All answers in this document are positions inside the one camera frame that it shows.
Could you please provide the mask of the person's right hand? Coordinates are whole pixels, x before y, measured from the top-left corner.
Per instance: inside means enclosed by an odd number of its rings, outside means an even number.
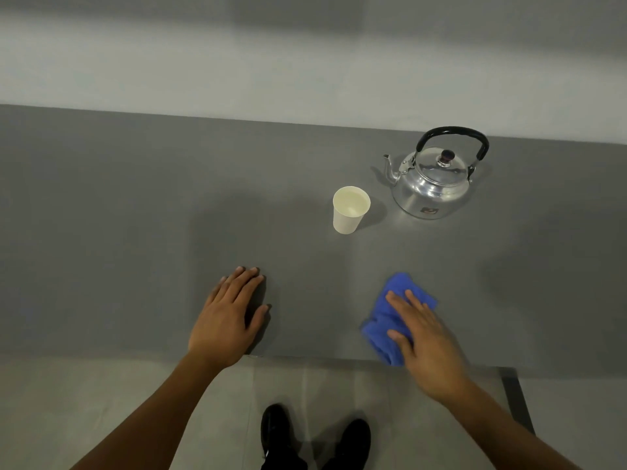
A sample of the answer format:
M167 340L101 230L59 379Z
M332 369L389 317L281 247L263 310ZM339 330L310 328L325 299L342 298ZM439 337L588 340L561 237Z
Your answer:
M447 408L454 407L470 384L457 346L434 313L433 321L418 321L409 301L392 291L386 299L412 334L414 356L404 356L405 367L426 395Z

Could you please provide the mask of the person's left hand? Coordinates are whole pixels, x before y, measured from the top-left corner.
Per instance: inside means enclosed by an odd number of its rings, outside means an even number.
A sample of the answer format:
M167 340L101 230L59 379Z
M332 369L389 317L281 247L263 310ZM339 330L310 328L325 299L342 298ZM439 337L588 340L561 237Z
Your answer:
M218 292L215 300L208 305L208 298L196 320L188 345L188 355L197 358L202 366L213 375L237 363L253 345L248 339L247 305L230 303L230 282L247 268L238 267ZM260 284L265 277L260 273Z

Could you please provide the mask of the blue cleaning cloth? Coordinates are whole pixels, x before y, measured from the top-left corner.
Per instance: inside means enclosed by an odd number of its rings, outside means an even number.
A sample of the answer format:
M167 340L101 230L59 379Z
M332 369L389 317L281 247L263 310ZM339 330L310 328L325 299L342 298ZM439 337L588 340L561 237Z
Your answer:
M408 302L405 295L405 291L407 290L411 290L419 302L423 305L427 305L431 310L437 307L437 299L414 283L408 273L396 273L392 275L383 286L369 318L361 328L362 334L371 344L381 361L384 364L394 367L403 367L404 357L397 343L389 337L388 331L395 330L401 333L411 344L412 334L404 323L401 315L388 302L386 296L389 291L392 291Z

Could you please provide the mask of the person's left forearm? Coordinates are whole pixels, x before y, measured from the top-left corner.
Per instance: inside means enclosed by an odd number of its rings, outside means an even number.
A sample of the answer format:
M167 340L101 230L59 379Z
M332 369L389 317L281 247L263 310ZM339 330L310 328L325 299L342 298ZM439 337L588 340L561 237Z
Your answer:
M189 352L145 402L70 470L169 470L200 399L232 364Z

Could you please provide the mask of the person's right forearm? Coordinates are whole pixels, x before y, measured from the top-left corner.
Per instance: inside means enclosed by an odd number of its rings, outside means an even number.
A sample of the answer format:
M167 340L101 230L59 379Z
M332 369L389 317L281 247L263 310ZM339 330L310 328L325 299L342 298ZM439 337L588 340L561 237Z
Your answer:
M496 470L582 470L516 422L469 379L460 381L441 403Z

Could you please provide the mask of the white paper cup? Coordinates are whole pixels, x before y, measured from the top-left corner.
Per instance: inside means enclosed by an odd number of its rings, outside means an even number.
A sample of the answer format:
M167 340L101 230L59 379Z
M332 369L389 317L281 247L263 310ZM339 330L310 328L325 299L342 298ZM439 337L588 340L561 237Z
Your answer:
M356 231L371 208L371 199L363 189L345 186L334 193L332 204L333 228L340 234L348 235Z

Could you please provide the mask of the person's black right shoe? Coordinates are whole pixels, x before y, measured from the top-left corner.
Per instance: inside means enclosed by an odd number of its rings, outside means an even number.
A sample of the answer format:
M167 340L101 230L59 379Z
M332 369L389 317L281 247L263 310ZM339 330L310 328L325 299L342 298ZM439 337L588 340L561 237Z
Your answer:
M371 428L366 420L354 419L335 448L338 470L364 470L371 450Z

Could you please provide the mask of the person's black shoe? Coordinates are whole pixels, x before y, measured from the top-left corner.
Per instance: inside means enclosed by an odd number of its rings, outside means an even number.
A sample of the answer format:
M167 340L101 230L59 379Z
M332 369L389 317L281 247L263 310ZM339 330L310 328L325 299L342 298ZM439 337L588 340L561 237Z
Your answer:
M335 448L338 470L364 470L371 450L371 428L366 420L354 419Z
M264 461L260 470L295 470L300 458L292 444L292 426L279 403L268 406L262 415L261 443Z

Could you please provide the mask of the person's black left shoe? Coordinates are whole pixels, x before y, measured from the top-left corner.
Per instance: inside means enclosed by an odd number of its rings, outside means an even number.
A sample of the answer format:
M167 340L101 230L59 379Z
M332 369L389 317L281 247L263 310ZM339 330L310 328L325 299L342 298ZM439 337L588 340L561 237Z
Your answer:
M268 406L262 415L261 443L264 461L260 470L295 470L300 458L292 444L292 426L279 403Z

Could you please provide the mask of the silver metal kettle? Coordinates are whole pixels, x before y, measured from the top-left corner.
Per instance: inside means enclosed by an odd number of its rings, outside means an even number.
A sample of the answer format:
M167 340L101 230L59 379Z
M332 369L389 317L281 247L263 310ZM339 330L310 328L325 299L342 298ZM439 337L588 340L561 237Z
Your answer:
M451 149L426 148L438 136L460 135L480 143L474 161L466 164ZM383 174L391 185L396 204L419 219L441 219L458 210L470 196L472 175L490 148L481 132L463 126L440 126L420 137L415 150L394 169L389 155L384 155Z

